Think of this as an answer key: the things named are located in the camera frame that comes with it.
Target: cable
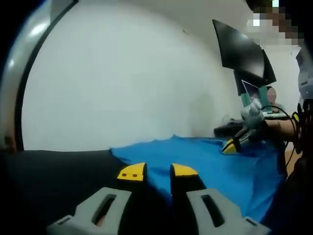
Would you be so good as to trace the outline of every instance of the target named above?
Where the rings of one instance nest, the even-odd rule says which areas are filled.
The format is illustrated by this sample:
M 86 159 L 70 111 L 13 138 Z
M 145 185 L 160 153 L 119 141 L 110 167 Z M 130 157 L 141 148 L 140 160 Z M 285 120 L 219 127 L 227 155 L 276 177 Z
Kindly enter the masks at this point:
M 265 108 L 269 108 L 269 107 L 277 108 L 277 109 L 279 109 L 280 111 L 282 111 L 282 112 L 286 115 L 286 117 L 288 117 L 289 120 L 291 121 L 292 127 L 293 127 L 293 132 L 295 133 L 296 136 L 298 136 L 298 129 L 295 127 L 295 125 L 294 125 L 294 123 L 293 123 L 293 121 L 292 121 L 292 118 L 289 117 L 289 115 L 286 113 L 286 111 L 283 110 L 282 108 L 279 108 L 279 107 L 275 106 L 275 105 L 267 105 L 267 106 L 264 106 L 261 110 L 264 110 Z M 289 164 L 289 162 L 290 162 L 290 160 L 291 160 L 291 158 L 292 158 L 293 153 L 294 153 L 294 145 L 293 145 L 292 153 L 291 153 L 291 155 L 290 155 L 290 157 L 289 157 L 289 159 L 288 159 L 288 161 L 287 161 L 287 163 L 286 163 L 286 167 L 288 166 L 288 164 Z

